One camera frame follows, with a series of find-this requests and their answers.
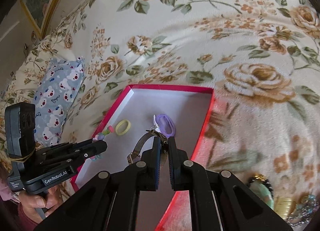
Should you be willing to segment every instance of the human hand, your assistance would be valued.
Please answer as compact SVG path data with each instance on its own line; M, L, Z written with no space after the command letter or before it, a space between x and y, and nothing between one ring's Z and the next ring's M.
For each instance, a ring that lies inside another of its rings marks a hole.
M45 213L45 216L47 217L63 203L60 188L58 186L48 189L48 192L46 199L39 195L30 195L26 191L21 191L19 194L23 212L28 218L38 224L42 219L35 208L48 208L49 210Z

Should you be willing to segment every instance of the yellow bracelet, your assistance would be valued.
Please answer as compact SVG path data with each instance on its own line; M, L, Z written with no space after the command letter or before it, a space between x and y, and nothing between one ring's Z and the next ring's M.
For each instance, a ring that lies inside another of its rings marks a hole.
M123 132L120 132L119 133L119 127L121 126L121 125L123 125L124 123L127 123L128 125L127 125L127 128L123 131ZM130 127L131 127L131 123L130 123L130 121L129 120L127 120L127 119L125 119L125 120L122 120L121 122L119 122L118 124L117 124L117 126L116 126L116 134L117 135L124 135L127 131L129 131L129 129L130 129Z

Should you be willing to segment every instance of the green bead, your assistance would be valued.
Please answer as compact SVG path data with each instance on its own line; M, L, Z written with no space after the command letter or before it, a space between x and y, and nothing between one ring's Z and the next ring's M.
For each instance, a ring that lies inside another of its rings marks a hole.
M264 203L272 210L274 209L274 201L271 192L260 181L256 180L250 185L250 190L255 193Z

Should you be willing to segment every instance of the floral bedspread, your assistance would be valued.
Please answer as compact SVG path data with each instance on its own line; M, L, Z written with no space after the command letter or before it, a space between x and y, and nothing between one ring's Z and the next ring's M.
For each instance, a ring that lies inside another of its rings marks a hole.
M196 161L243 181L261 173L298 201L320 187L319 42L308 0L84 0L31 51L2 111L32 99L52 56L85 58L62 141L91 137L128 84L213 87ZM188 196L177 201L161 230L191 230Z

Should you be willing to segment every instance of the blue pillow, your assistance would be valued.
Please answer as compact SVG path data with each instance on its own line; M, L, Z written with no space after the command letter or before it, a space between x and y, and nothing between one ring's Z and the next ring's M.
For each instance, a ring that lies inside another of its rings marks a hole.
M83 59L58 61L52 58L35 92L35 140L44 146L58 144L67 113L83 79Z

